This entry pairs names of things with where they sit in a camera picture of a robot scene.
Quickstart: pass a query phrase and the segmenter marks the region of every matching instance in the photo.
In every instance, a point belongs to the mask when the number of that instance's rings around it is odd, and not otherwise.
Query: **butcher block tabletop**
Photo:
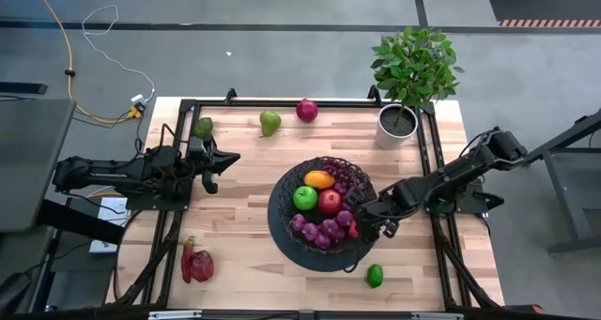
[[[181,100],[157,98],[146,146],[159,143],[163,123],[175,127]],[[417,136],[414,134],[397,150],[382,150],[374,145],[377,108],[320,108],[319,116],[310,124],[302,123],[294,108],[269,108],[280,114],[282,125],[273,136],[259,138],[259,115],[266,109],[202,108],[201,116],[213,120],[213,135],[219,149],[238,152],[241,157],[220,177],[215,177],[219,184],[217,194],[207,194],[200,177],[196,179],[179,233],[168,307],[442,311],[432,227],[423,211],[401,221],[396,237],[381,237],[350,274],[315,272],[297,266],[275,245],[267,222],[273,186],[304,160],[334,156],[355,163],[369,174],[376,191],[401,178],[423,175]],[[449,162],[466,144],[459,105],[453,100],[439,101],[436,112],[444,158]],[[427,144],[431,146],[427,124],[424,129]],[[166,134],[165,144],[171,142],[171,136]],[[153,211],[140,213],[124,236],[117,265],[117,289],[121,294],[148,261],[157,216],[158,212]],[[456,222],[467,267],[492,299],[502,304],[485,225],[472,215],[456,215]],[[181,279],[181,244],[189,236],[195,237],[195,251],[208,250],[213,257],[215,273],[209,282],[193,280],[187,284]],[[384,268],[384,283],[376,289],[364,280],[365,271],[372,264]],[[163,271],[162,264],[157,269],[153,300],[159,294]],[[450,268],[449,273],[455,300],[460,302],[455,269]],[[109,292],[107,301],[112,299],[113,293]]]

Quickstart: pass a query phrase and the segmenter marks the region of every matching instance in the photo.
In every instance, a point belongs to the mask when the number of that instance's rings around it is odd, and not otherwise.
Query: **fruit bowl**
[[[351,187],[361,193],[361,199],[359,200],[360,204],[377,198],[376,191],[370,182],[369,176],[364,173],[359,166],[346,160],[333,157],[319,157],[313,160],[306,160],[288,171],[281,179],[282,186],[278,193],[277,204],[284,228],[292,239],[310,251],[326,254],[352,249],[356,250],[358,245],[357,238],[350,236],[348,234],[348,229],[345,230],[345,236],[343,238],[332,241],[330,246],[326,248],[317,246],[314,241],[307,240],[302,232],[293,229],[291,225],[292,218],[297,214],[301,214],[307,222],[311,222],[315,225],[321,225],[324,220],[335,217],[323,214],[317,207],[310,210],[299,210],[295,207],[293,199],[295,191],[299,187],[305,185],[305,176],[314,170],[327,171],[329,174],[335,175],[335,187],[337,191],[343,193],[341,194],[343,200],[344,195],[346,195]],[[317,194],[320,194],[322,191],[330,190],[333,187],[334,186],[326,189],[316,189],[316,191]],[[345,209],[348,209],[351,213],[354,212],[354,208],[355,206],[345,206]]]

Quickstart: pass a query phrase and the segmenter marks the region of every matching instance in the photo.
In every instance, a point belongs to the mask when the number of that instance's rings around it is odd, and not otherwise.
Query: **gray floor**
[[[413,0],[50,1],[67,20],[81,20],[96,7],[118,4],[125,22],[417,22]],[[487,0],[424,3],[436,25],[496,24]],[[49,18],[39,0],[2,0],[0,17]],[[107,11],[97,20],[112,18]],[[378,36],[115,31],[95,42],[126,66],[144,71],[155,82],[158,96],[223,96],[233,86],[240,96],[362,98],[373,82],[369,47],[378,44]],[[142,77],[93,52],[81,31],[69,31],[69,37],[78,73],[74,96],[86,109],[117,116],[131,97],[148,94]],[[457,99],[469,137],[499,125],[532,149],[599,108],[599,36],[451,35],[451,40],[458,64],[467,71],[460,76]],[[5,66],[0,80],[46,83],[50,86],[46,97],[66,97],[66,50],[57,30],[0,29],[0,64]],[[103,130],[73,122],[61,157],[127,159],[133,152],[134,132],[133,123]],[[601,145],[601,136],[594,144]],[[505,301],[601,318],[601,251],[547,255],[546,247],[567,240],[568,234],[542,165],[486,176],[486,190],[506,199],[489,220]],[[53,192],[49,196],[63,199]],[[67,283],[69,279],[75,278],[64,278]],[[72,304],[81,307],[85,302]]]

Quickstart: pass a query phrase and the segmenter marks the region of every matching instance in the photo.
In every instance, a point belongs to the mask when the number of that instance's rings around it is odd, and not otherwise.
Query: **black wire basket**
[[[350,181],[354,190],[358,190],[361,194],[361,199],[359,200],[359,204],[370,202],[377,198],[376,191],[372,183],[370,182],[369,176],[364,173],[361,168],[355,164],[352,164],[346,160],[334,158],[334,157],[319,157],[313,160],[306,160],[303,163],[295,166],[290,171],[288,171],[285,176],[281,179],[282,186],[279,190],[279,196],[277,197],[278,208],[280,210],[280,216],[282,218],[282,223],[284,224],[284,228],[287,230],[288,234],[300,243],[305,249],[310,251],[317,251],[324,254],[328,253],[338,253],[341,251],[347,250],[357,250],[358,242],[356,238],[352,238],[348,235],[348,231],[346,230],[346,235],[343,239],[338,240],[336,242],[332,242],[331,245],[326,248],[318,247],[315,242],[309,241],[305,239],[302,232],[295,231],[290,222],[292,221],[292,217],[294,217],[297,213],[301,213],[301,215],[307,220],[307,222],[312,222],[315,225],[320,225],[321,222],[326,220],[327,217],[319,212],[318,208],[313,208],[309,211],[300,211],[295,208],[293,202],[294,191],[304,184],[304,177],[310,171],[313,170],[324,170],[326,164],[336,163],[336,166],[345,169],[346,174],[350,177]],[[351,212],[354,214],[355,206],[349,206]]]

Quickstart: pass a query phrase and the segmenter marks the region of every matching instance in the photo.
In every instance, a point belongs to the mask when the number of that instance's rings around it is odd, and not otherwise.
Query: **lime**
[[[369,284],[372,288],[376,288],[382,285],[384,281],[384,270],[382,266],[378,264],[373,264],[367,269],[367,284]]]

